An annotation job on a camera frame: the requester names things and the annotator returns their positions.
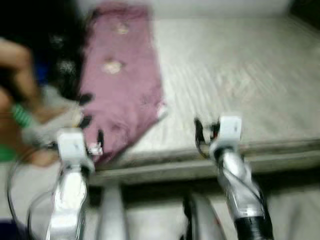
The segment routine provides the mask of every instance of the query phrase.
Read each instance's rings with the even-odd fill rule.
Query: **floor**
[[[10,217],[5,197],[6,174],[10,164],[2,164],[0,177],[0,216]],[[17,215],[21,221],[32,199],[39,192],[47,191],[55,182],[59,165],[49,168],[22,166],[12,188],[12,196]],[[291,174],[277,174],[272,177],[258,177],[266,190],[270,215],[273,221],[274,236],[277,240],[317,239],[320,235],[320,180],[319,170]],[[197,189],[207,195],[214,206],[227,240],[236,240],[237,235],[228,213],[225,199],[215,180],[196,182],[168,182],[152,185],[125,187],[123,198],[129,234],[132,240],[178,240],[185,230],[182,196],[186,191]],[[96,189],[91,189],[93,201],[87,210],[85,240],[95,239],[99,217]],[[46,203],[39,206],[33,215],[33,230],[42,236],[46,227],[50,208]]]

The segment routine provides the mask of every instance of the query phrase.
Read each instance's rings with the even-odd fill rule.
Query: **person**
[[[34,75],[32,52],[22,45],[0,38],[0,69],[9,71],[9,79],[0,78],[0,144],[12,148],[26,162],[46,167],[56,161],[54,151],[35,149],[23,143],[21,128],[11,112],[18,94],[21,104],[26,107],[39,123],[46,123],[62,114],[64,107],[52,108],[43,103],[41,90]],[[10,91],[8,82],[17,92]]]

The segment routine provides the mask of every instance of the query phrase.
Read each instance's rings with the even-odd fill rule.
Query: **pink towel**
[[[92,116],[84,129],[87,144],[103,139],[96,163],[112,159],[157,122],[163,91],[146,6],[104,2],[95,10],[80,92],[93,96],[84,110]]]

